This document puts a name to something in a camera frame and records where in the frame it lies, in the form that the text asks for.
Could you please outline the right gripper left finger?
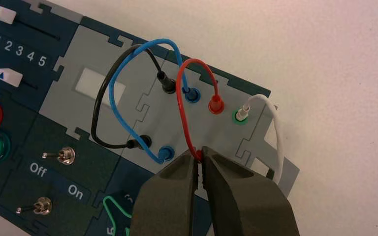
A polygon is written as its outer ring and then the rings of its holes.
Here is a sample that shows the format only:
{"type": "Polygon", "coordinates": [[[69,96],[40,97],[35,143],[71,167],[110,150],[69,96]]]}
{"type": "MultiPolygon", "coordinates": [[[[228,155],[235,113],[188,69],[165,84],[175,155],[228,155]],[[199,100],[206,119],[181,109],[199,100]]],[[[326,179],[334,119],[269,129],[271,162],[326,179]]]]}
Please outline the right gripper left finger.
{"type": "Polygon", "coordinates": [[[189,150],[147,180],[133,207],[130,235],[190,236],[198,164],[189,150]]]}

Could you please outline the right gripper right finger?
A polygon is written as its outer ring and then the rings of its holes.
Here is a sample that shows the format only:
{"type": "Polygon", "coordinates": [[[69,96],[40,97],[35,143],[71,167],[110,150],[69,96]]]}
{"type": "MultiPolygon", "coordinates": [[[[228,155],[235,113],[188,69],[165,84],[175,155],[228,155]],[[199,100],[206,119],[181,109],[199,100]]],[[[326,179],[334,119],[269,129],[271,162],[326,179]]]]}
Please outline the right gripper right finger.
{"type": "Polygon", "coordinates": [[[291,204],[269,178],[202,148],[203,187],[217,236],[298,236],[291,204]]]}

